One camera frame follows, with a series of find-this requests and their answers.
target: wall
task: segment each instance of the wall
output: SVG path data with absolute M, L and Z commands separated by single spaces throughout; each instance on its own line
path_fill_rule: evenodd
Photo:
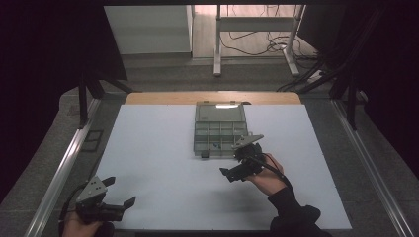
M 54 122 L 61 95 L 82 74 L 98 79 L 91 70 L 118 80 L 126 72 L 100 6 L 0 3 L 0 36 L 1 202 Z
M 107 6 L 121 54 L 192 51 L 191 6 Z

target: black curtain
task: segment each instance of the black curtain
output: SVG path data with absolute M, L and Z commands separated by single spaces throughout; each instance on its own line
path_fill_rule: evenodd
M 102 6 L 60 1 L 0 3 L 1 196 L 37 151 L 61 95 L 82 74 L 126 72 Z
M 419 7 L 391 3 L 359 60 L 358 85 L 365 110 L 410 169 L 419 177 Z

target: white wall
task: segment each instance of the white wall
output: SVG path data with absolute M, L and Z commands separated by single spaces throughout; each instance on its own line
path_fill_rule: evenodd
M 191 6 L 106 6 L 120 54 L 192 51 Z

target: table leg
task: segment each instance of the table leg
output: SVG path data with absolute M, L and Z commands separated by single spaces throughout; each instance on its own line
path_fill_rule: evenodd
M 296 31 L 298 30 L 299 23 L 301 21 L 302 12 L 304 10 L 305 5 L 300 5 L 298 8 L 298 12 L 294 16 L 293 21 L 293 28 L 290 33 L 289 40 L 287 42 L 287 47 L 283 50 L 284 57 L 286 58 L 287 64 L 289 65 L 291 74 L 293 76 L 299 76 L 298 68 L 296 68 L 295 61 L 293 58 L 293 41 L 296 36 Z
M 221 6 L 216 5 L 216 34 L 215 34 L 215 48 L 213 50 L 213 75 L 221 75 L 221 48 L 219 46 L 220 31 L 221 31 Z

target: aluminum rail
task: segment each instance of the aluminum rail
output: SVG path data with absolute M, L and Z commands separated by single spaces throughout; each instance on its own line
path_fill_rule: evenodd
M 390 217 L 398 235 L 401 237 L 414 237 L 415 235 L 412 232 L 407 220 L 404 216 L 403 211 L 401 210 L 400 206 L 397 203 L 394 195 L 389 190 L 388 186 L 385 184 L 384 179 L 382 178 L 381 174 L 378 171 L 374 160 L 372 159 L 370 153 L 368 152 L 367 148 L 364 145 L 359 134 L 352 129 L 349 123 L 346 120 L 346 112 L 343 108 L 342 104 L 332 100 L 332 105 L 335 108 L 336 113 L 340 121 L 343 123 L 348 136 L 354 145 L 358 156 L 361 159 L 361 162 L 366 169 L 368 176 L 370 177 L 371 182 L 373 183 L 376 192 L 387 211 L 388 216 Z
M 62 158 L 61 163 L 59 164 L 58 169 L 56 170 L 55 175 L 42 198 L 38 210 L 35 213 L 27 232 L 25 233 L 25 236 L 35 237 L 42 235 L 52 210 L 56 205 L 59 195 L 61 194 L 62 188 L 64 187 L 65 181 L 71 172 L 71 168 L 77 158 L 81 145 L 87 136 L 90 126 L 92 125 L 93 118 L 99 104 L 100 100 L 98 99 L 94 99 L 90 103 L 86 125 L 82 129 L 78 129 L 74 134 L 73 139 L 71 140 L 70 145 L 68 146 L 67 151 L 65 152 L 64 157 Z

